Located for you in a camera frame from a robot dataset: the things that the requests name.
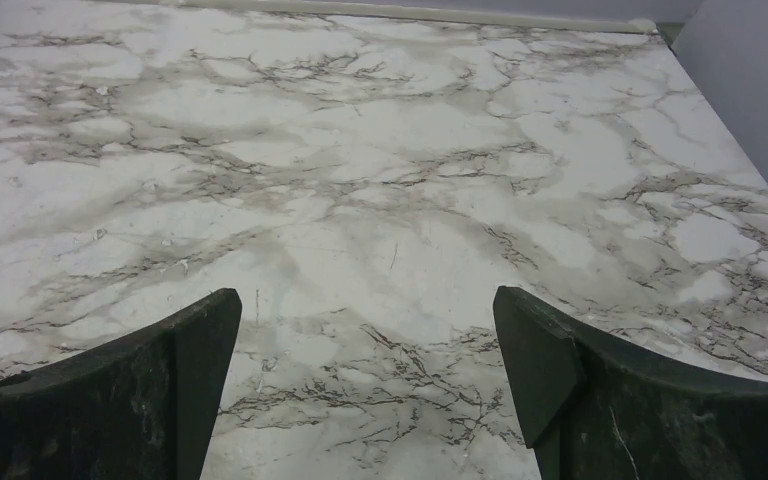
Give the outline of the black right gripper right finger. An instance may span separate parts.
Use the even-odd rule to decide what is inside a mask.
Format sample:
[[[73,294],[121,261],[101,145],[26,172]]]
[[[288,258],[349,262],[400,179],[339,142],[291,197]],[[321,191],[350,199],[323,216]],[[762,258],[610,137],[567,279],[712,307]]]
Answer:
[[[768,479],[768,382],[693,366],[516,288],[493,315],[545,479]]]

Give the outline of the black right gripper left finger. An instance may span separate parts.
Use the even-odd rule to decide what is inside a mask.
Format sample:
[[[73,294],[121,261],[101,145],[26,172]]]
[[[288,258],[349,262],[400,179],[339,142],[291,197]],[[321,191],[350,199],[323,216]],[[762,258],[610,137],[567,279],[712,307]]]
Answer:
[[[0,479],[197,479],[242,303],[217,290],[118,339],[0,381]]]

